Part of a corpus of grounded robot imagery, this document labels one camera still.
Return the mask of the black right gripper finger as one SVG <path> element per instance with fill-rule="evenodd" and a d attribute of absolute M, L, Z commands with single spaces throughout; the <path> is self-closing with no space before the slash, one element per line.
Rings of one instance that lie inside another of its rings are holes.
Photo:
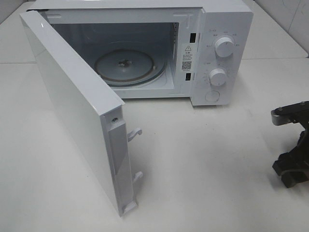
<path fill-rule="evenodd" d="M 287 188 L 309 180 L 309 131 L 302 131 L 297 145 L 279 155 L 272 168 Z"/>
<path fill-rule="evenodd" d="M 302 101 L 287 106 L 278 107 L 271 111 L 272 123 L 276 126 L 300 123 L 302 126 L 309 125 L 309 102 Z"/>

